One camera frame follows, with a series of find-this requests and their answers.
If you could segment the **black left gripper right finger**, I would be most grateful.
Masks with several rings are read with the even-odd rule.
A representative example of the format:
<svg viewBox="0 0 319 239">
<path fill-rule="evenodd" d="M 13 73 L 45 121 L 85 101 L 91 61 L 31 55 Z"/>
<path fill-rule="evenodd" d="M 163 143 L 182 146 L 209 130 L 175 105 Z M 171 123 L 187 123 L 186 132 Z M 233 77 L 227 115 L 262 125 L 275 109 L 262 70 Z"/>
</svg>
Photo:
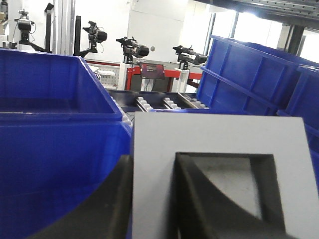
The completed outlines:
<svg viewBox="0 0 319 239">
<path fill-rule="evenodd" d="M 273 155 L 178 152 L 174 173 L 182 238 L 292 238 Z"/>
</svg>

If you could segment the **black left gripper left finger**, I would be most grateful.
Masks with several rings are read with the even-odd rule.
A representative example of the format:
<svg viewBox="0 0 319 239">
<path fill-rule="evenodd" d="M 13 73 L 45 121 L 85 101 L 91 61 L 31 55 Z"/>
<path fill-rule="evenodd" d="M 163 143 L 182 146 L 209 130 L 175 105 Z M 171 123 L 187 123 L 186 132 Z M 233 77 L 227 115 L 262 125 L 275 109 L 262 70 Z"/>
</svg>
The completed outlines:
<svg viewBox="0 0 319 239">
<path fill-rule="evenodd" d="M 73 211 L 32 239 L 125 239 L 133 197 L 133 158 L 121 155 L 100 186 Z"/>
</svg>

